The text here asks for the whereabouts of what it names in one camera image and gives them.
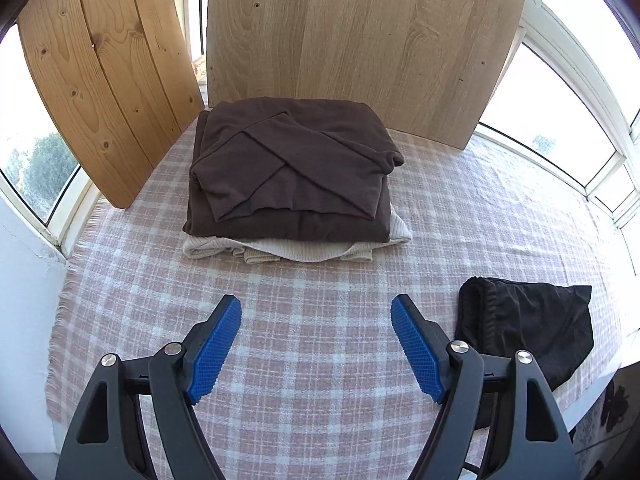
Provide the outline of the black pants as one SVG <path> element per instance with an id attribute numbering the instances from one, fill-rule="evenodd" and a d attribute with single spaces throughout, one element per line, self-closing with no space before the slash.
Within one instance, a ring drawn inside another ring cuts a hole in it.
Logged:
<path id="1" fill-rule="evenodd" d="M 459 289 L 454 336 L 488 356 L 532 352 L 555 390 L 593 349 L 592 287 L 469 278 Z"/>

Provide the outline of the pink plaid table cloth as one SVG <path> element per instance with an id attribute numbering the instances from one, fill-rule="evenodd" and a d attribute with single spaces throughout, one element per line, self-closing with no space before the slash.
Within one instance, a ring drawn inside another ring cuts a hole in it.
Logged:
<path id="1" fill-rule="evenodd" d="M 194 134 L 187 131 L 134 204 L 100 200 L 68 259 L 50 340 L 47 410 L 70 423 L 108 352 L 149 356 L 205 320 L 225 294 L 242 325 L 198 420 L 230 479 L 403 479 L 438 412 L 390 325 L 409 295 L 447 333 L 473 276 L 587 284 L 594 346 L 555 391 L 568 408 L 622 339 L 634 272 L 610 216 L 547 171 L 473 138 L 456 151 L 398 132 L 392 202 L 410 242 L 369 262 L 248 264 L 182 250 Z"/>

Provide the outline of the folded cream knit garment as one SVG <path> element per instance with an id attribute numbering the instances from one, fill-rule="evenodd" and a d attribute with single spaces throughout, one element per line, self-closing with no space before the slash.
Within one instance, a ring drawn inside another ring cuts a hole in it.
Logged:
<path id="1" fill-rule="evenodd" d="M 228 252 L 247 264 L 277 262 L 320 263 L 331 260 L 372 262 L 378 249 L 409 243 L 412 233 L 394 207 L 390 207 L 388 242 L 298 242 L 297 240 L 234 240 L 228 237 L 197 237 L 186 234 L 182 251 L 186 258 L 200 260 Z"/>

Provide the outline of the folded dark brown garment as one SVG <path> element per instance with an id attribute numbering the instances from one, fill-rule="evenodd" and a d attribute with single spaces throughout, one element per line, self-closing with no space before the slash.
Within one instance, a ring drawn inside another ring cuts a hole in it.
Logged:
<path id="1" fill-rule="evenodd" d="M 404 156 L 366 104 L 251 98 L 198 115 L 186 234 L 390 239 L 388 177 Z"/>

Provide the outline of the knotty pine plank board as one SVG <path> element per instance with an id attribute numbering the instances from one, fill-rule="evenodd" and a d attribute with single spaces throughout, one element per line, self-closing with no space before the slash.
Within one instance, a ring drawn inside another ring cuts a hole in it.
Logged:
<path id="1" fill-rule="evenodd" d="M 175 0 L 28 0 L 17 26 L 64 142 L 129 207 L 203 108 Z"/>

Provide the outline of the large light wooden board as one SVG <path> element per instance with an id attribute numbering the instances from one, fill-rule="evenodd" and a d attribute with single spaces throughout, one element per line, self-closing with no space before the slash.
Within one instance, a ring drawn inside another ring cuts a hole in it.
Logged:
<path id="1" fill-rule="evenodd" d="M 386 127 L 461 150 L 525 0 L 208 0 L 210 102 L 369 105 Z"/>

